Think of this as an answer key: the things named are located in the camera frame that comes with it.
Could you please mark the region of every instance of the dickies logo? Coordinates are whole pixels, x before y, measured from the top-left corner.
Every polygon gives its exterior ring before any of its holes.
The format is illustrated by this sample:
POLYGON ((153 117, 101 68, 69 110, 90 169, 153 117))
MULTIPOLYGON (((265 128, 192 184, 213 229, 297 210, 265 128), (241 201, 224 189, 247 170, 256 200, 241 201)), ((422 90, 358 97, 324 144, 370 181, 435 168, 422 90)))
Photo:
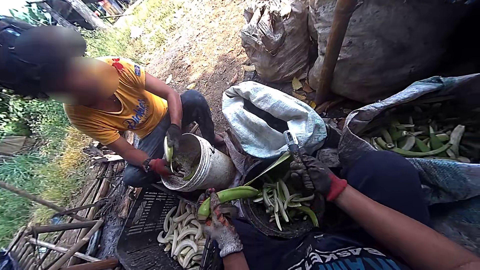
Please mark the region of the dickies logo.
POLYGON ((134 130, 138 124, 143 123, 149 111, 148 104, 145 100, 137 99, 137 101, 138 105, 133 109, 133 113, 135 114, 131 118, 123 121, 123 124, 126 125, 129 130, 134 130))
POLYGON ((136 74, 137 76, 140 76, 140 67, 137 66, 137 65, 135 65, 135 74, 136 74))

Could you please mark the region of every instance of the dark pants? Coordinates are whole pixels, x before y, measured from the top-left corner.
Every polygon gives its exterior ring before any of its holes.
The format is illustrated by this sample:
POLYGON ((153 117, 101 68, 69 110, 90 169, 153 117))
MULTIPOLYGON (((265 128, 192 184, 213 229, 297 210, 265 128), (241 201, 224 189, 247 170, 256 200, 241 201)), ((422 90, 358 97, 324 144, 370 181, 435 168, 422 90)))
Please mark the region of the dark pants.
MULTIPOLYGON (((369 152, 351 168, 347 168, 342 177, 371 199, 423 224, 429 223, 430 217, 423 199, 419 174, 404 157, 390 151, 369 152)), ((233 224, 243 243, 247 262, 252 262, 255 269, 269 269, 271 262, 278 260, 279 251, 294 249, 302 238, 274 239, 263 235, 245 220, 233 220, 233 224)), ((339 234, 359 242, 372 241, 363 229, 339 234)))
MULTIPOLYGON (((183 110, 182 128, 194 121, 197 122, 203 138, 213 144, 215 133, 212 112, 205 97, 197 90, 187 90, 180 95, 180 99, 183 110)), ((163 141, 168 127, 170 127, 169 113, 150 134, 140 140, 138 149, 147 153, 152 159, 163 158, 163 141)), ((128 164, 123 174, 123 181, 133 187, 145 187, 160 181, 160 178, 154 172, 145 172, 140 167, 128 164)))

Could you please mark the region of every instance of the black plastic crate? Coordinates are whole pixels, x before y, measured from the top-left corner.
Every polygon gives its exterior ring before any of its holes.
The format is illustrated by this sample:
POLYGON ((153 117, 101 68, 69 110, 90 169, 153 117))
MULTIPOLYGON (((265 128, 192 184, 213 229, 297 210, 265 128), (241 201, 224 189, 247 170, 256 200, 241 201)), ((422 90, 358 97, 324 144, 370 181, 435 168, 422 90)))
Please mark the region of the black plastic crate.
MULTIPOLYGON (((156 240, 163 230, 168 211, 179 204, 180 199, 192 204, 185 197, 198 197, 168 190, 162 184, 143 188, 132 209, 117 243, 117 258, 126 270, 181 270, 180 264, 165 252, 164 245, 156 240)), ((218 248, 207 238, 200 268, 222 270, 218 248)))

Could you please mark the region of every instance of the grass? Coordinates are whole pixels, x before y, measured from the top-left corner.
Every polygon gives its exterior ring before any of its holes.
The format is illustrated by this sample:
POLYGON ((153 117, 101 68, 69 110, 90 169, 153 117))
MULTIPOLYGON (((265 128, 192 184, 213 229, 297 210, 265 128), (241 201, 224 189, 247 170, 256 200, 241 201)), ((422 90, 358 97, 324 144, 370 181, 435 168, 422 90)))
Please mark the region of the grass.
MULTIPOLYGON (((87 156, 82 149, 92 139, 68 127, 57 155, 35 153, 0 164, 0 179, 31 194, 66 206, 83 182, 87 156)), ((0 246, 8 245, 16 230, 31 223, 47 223, 53 211, 0 189, 0 246)))
POLYGON ((125 23, 106 31, 82 31, 87 42, 87 55, 121 56, 138 63, 149 61, 148 55, 160 47, 166 34, 175 29, 171 15, 181 4, 169 0, 146 0, 137 6, 132 16, 125 17, 125 23), (130 38, 131 27, 141 27, 138 38, 130 38))

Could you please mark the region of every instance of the work glove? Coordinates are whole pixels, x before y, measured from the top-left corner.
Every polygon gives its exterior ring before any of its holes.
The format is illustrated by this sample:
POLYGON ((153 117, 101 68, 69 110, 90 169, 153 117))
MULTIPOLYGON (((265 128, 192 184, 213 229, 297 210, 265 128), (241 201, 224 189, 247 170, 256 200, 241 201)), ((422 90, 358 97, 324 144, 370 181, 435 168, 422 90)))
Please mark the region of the work glove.
POLYGON ((300 148, 299 156, 302 164, 297 161, 290 164, 291 178, 301 178, 307 192, 310 194, 318 192, 327 201, 333 201, 345 190, 347 181, 338 178, 325 164, 309 156, 305 149, 300 148))
POLYGON ((173 155, 176 155, 179 150, 179 139, 181 136, 181 129, 176 124, 170 124, 167 129, 167 145, 173 147, 173 155))
POLYGON ((230 253, 240 252, 243 245, 231 221, 222 213, 222 205, 215 189, 209 188, 201 194, 197 201, 197 209, 205 199, 210 196, 210 217, 205 220, 204 231, 218 242, 220 256, 225 257, 230 253))
POLYGON ((156 159, 151 160, 148 165, 150 166, 150 170, 160 174, 161 176, 169 176, 172 175, 172 171, 170 170, 169 164, 167 160, 164 159, 156 159))

